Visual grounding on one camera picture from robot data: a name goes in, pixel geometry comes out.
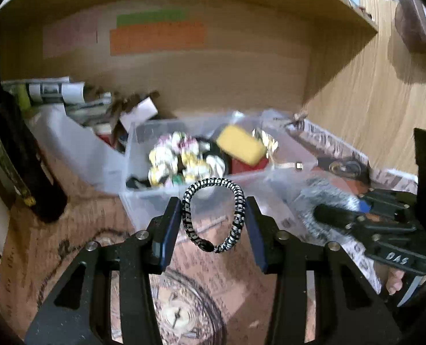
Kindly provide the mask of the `person's right hand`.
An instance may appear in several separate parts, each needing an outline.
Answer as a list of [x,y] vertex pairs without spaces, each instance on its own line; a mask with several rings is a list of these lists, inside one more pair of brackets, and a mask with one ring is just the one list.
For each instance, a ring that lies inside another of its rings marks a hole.
[[387,273],[387,279],[385,287],[389,295],[394,295],[402,289],[402,278],[405,272],[399,269],[391,268]]

